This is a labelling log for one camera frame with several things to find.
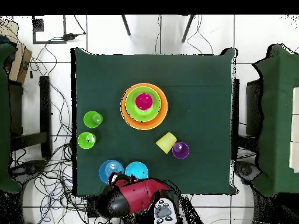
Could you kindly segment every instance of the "dark green table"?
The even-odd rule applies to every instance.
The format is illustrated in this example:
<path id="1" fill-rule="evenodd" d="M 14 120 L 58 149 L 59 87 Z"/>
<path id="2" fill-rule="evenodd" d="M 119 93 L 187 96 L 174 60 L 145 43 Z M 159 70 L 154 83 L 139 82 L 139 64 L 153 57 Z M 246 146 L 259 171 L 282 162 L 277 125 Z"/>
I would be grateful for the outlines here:
<path id="1" fill-rule="evenodd" d="M 94 133 L 92 149 L 77 145 L 77 195 L 98 195 L 104 183 L 100 165 L 114 159 L 126 166 L 145 163 L 149 176 L 175 183 L 183 194 L 235 194 L 230 186 L 230 115 L 234 49 L 220 56 L 92 55 L 71 50 L 77 87 L 77 135 Z M 148 82 L 163 90 L 168 113 L 158 127 L 140 131 L 120 114 L 120 100 L 132 85 Z M 84 114 L 95 110 L 103 123 L 89 129 Z M 190 154 L 178 160 L 155 144 L 171 132 L 189 145 Z"/>

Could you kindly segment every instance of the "cardboard box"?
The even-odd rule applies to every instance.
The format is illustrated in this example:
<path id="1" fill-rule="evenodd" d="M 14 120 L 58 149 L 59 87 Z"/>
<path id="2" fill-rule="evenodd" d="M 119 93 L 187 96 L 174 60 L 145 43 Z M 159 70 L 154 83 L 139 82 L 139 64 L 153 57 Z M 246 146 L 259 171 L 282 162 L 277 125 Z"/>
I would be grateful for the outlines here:
<path id="1" fill-rule="evenodd" d="M 32 52 L 29 51 L 24 44 L 20 44 L 18 40 L 19 25 L 11 20 L 0 19 L 0 34 L 6 36 L 12 43 L 16 44 L 18 49 L 15 60 L 12 63 L 9 79 L 24 83 Z"/>
<path id="2" fill-rule="evenodd" d="M 12 63 L 9 79 L 24 83 L 31 60 L 32 52 L 24 44 L 17 45 L 16 58 Z"/>

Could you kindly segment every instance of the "orange plate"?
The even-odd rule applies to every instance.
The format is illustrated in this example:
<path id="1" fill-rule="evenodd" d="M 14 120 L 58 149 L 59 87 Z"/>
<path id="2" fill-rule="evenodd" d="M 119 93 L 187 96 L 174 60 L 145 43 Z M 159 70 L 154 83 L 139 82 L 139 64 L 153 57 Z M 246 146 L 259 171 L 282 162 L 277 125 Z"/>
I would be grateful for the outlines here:
<path id="1" fill-rule="evenodd" d="M 140 86 L 146 86 L 146 87 L 150 87 L 150 88 L 156 90 L 156 92 L 159 94 L 160 99 L 161 99 L 161 109 L 160 109 L 159 113 L 157 114 L 157 116 L 151 121 L 139 122 L 139 121 L 133 120 L 128 115 L 128 113 L 126 111 L 125 102 L 126 102 L 126 98 L 127 98 L 128 94 L 133 89 L 140 87 Z M 121 102 L 120 102 L 120 113 L 121 113 L 121 116 L 123 116 L 123 119 L 125 120 L 125 122 L 129 126 L 135 128 L 135 129 L 144 130 L 144 131 L 153 129 L 153 128 L 157 127 L 161 122 L 163 122 L 163 120 L 167 114 L 167 109 L 168 109 L 168 103 L 167 103 L 165 94 L 163 93 L 163 91 L 160 88 L 158 88 L 157 86 L 150 84 L 150 83 L 138 83 L 138 84 L 135 84 L 132 87 L 128 88 L 127 91 L 124 93 L 123 97 L 121 98 Z"/>

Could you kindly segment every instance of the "yellow cup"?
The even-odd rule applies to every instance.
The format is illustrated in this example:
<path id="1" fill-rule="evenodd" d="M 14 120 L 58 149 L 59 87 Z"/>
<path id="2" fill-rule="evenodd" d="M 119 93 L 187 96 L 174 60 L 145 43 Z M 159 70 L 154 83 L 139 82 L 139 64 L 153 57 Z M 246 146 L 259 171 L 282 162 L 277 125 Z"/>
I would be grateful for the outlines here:
<path id="1" fill-rule="evenodd" d="M 170 132 L 166 133 L 160 140 L 156 142 L 156 144 L 166 153 L 172 149 L 176 142 L 176 137 L 172 135 Z"/>

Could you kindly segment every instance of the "chair leg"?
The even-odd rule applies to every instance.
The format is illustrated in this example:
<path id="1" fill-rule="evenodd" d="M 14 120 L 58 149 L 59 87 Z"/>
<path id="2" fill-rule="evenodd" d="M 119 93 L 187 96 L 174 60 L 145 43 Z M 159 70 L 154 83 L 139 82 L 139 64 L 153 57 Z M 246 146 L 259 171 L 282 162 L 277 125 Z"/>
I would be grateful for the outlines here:
<path id="1" fill-rule="evenodd" d="M 191 26 L 191 23 L 192 23 L 192 20 L 193 20 L 194 17 L 195 17 L 195 15 L 190 15 L 190 18 L 189 18 L 189 21 L 188 21 L 188 24 L 187 24 L 187 27 L 186 27 L 186 30 L 185 30 L 185 33 L 184 33 L 184 36 L 183 36 L 183 39 L 182 39 L 183 43 L 186 40 L 187 34 L 189 32 L 189 29 L 190 29 L 190 26 Z"/>
<path id="2" fill-rule="evenodd" d="M 127 23 L 127 19 L 125 17 L 125 15 L 121 15 L 122 18 L 123 18 L 123 21 L 124 21 L 124 26 L 126 27 L 126 30 L 127 30 L 127 34 L 130 36 L 131 33 L 130 33 L 130 29 L 128 28 L 128 23 Z"/>

